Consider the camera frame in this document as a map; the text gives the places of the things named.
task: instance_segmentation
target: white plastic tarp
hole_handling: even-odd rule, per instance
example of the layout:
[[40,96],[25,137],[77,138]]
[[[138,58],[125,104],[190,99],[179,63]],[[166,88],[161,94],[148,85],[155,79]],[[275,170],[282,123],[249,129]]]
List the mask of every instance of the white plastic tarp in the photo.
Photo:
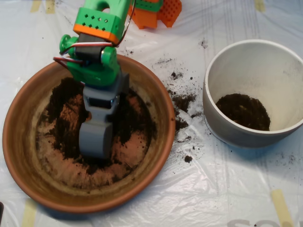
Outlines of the white plastic tarp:
[[[24,83],[58,56],[84,0],[0,1],[0,123]],[[1,227],[278,227],[270,193],[282,189],[294,226],[303,226],[303,128],[264,149],[230,147],[210,135],[202,116],[205,69],[225,46],[267,39],[303,57],[302,0],[182,0],[173,28],[139,30],[132,22],[118,52],[151,69],[177,94],[196,94],[189,126],[176,135],[156,179],[137,197],[107,212],[68,215],[31,205],[0,152]],[[172,72],[183,77],[173,80]],[[178,143],[191,136],[191,140]],[[186,163],[189,155],[193,161]]]

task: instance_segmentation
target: white pot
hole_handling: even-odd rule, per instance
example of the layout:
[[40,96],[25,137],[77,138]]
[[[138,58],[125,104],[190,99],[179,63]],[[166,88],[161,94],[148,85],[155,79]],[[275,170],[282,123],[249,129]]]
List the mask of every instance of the white pot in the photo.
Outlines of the white pot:
[[[241,126],[218,109],[216,102],[234,93],[249,95],[263,104],[270,117],[270,131]],[[222,141],[243,148],[273,144],[303,124],[303,60],[270,41],[229,45],[206,70],[203,107],[210,129]]]

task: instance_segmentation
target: yellow tape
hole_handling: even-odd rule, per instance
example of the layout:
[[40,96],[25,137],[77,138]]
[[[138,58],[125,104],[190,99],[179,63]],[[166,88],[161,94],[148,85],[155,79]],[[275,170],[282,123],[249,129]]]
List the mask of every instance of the yellow tape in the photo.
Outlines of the yellow tape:
[[281,227],[294,227],[282,190],[273,190],[271,192],[271,198],[274,202],[276,214],[278,215]]
[[46,13],[55,13],[55,0],[46,0],[45,2]]
[[27,199],[25,202],[22,227],[34,227],[36,210],[37,204],[32,199]]
[[32,8],[30,9],[31,13],[35,13],[39,10],[39,7],[41,5],[41,0],[33,0]]
[[263,13],[265,12],[265,5],[263,0],[255,0],[255,8],[257,11]]

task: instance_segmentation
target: orange lattice part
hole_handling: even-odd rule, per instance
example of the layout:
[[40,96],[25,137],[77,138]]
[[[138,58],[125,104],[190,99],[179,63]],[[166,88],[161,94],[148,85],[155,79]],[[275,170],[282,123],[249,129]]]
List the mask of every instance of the orange lattice part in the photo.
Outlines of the orange lattice part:
[[180,0],[164,0],[162,8],[158,12],[158,19],[160,19],[166,27],[172,27],[181,10],[182,3]]
[[[128,15],[131,15],[132,9],[132,6],[130,6]],[[139,29],[145,27],[157,28],[157,20],[161,20],[166,27],[172,27],[181,11],[182,3],[180,0],[164,0],[159,12],[134,9],[132,20]]]

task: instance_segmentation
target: green 3d-printed part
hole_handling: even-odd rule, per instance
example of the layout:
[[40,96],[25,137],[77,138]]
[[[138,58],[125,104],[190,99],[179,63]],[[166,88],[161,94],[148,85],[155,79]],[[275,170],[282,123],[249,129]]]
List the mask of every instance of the green 3d-printed part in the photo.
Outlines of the green 3d-printed part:
[[135,7],[138,9],[144,9],[146,11],[151,12],[159,12],[163,5],[163,0],[159,0],[159,2],[148,2],[148,0],[136,0]]
[[[130,0],[86,0],[79,9],[75,24],[115,34],[120,39],[124,30]],[[109,8],[110,13],[102,12]]]
[[[73,45],[74,43],[76,43],[78,41],[78,37],[70,37],[69,35],[64,35],[62,36],[61,40],[60,40],[60,52],[64,51],[65,49],[67,49],[68,47],[70,47],[71,45]],[[75,50],[74,48],[70,48],[68,50],[68,54],[70,55],[71,58],[75,58]]]
[[75,80],[96,87],[105,87],[115,81],[120,70],[116,49],[114,47],[104,48],[101,61],[102,64],[92,63],[85,67],[74,62],[67,62],[66,65]]

